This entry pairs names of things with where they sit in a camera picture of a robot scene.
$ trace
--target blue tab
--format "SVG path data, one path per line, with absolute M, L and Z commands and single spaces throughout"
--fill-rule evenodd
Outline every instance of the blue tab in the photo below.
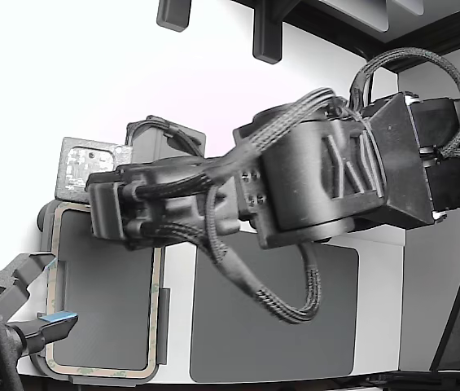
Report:
M 75 317 L 77 317 L 77 314 L 75 312 L 61 311 L 61 312 L 56 312 L 55 314 L 52 314 L 52 315 L 42 316 L 40 319 L 45 320 L 46 322 L 54 323 L 54 322 L 61 322 L 62 320 L 72 319 Z

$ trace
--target white wall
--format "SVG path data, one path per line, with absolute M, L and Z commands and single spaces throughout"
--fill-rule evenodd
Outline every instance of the white wall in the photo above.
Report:
M 156 25 L 157 0 L 0 1 L 0 267 L 38 249 L 63 136 L 123 143 L 149 114 L 208 135 L 210 156 L 262 109 L 330 86 L 347 96 L 364 60 L 292 26 L 281 63 L 252 58 L 252 10 L 194 0 L 190 27 Z M 382 71 L 375 94 L 396 90 Z
M 445 57 L 460 72 L 460 50 Z M 450 77 L 433 64 L 400 73 L 399 85 L 422 99 L 460 97 Z M 400 369 L 429 369 L 459 283 L 460 209 L 449 212 L 441 224 L 407 232 Z

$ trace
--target metal bracket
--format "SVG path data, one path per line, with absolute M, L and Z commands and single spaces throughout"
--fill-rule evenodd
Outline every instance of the metal bracket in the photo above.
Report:
M 283 20 L 300 0 L 256 0 L 253 57 L 268 64 L 282 59 Z
M 181 32 L 190 23 L 191 0 L 160 0 L 157 24 Z
M 54 259 L 51 253 L 20 254 L 0 271 L 0 315 L 5 321 L 25 304 L 27 287 Z

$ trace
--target gray pad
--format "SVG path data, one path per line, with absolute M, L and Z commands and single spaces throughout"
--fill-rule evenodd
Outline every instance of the gray pad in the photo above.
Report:
M 90 226 L 89 213 L 68 210 L 62 216 L 56 309 L 78 313 L 79 321 L 67 339 L 55 343 L 55 361 L 142 370 L 147 366 L 153 249 L 130 252 L 122 244 L 95 239 Z
M 222 238 L 283 300 L 302 306 L 305 278 L 294 246 L 260 249 L 256 235 Z M 199 383 L 265 382 L 347 376 L 354 363 L 358 254 L 315 244 L 322 276 L 316 318 L 283 323 L 225 279 L 198 251 L 191 377 Z

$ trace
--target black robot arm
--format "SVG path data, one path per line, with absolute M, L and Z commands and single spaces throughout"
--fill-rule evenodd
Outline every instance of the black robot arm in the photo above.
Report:
M 431 225 L 460 208 L 460 100 L 422 102 L 401 92 L 363 105 L 373 72 L 402 56 L 432 61 L 460 89 L 458 70 L 442 57 L 414 48 L 390 51 L 361 69 L 349 102 L 319 89 L 262 112 L 234 132 L 237 145 L 222 157 L 91 174 L 94 235 L 131 248 L 191 242 L 281 320 L 311 320 L 320 277 L 304 244 L 379 224 Z M 238 231 L 240 221 L 256 228 L 263 248 L 299 245 L 308 295 L 302 308 L 276 297 L 219 239 Z

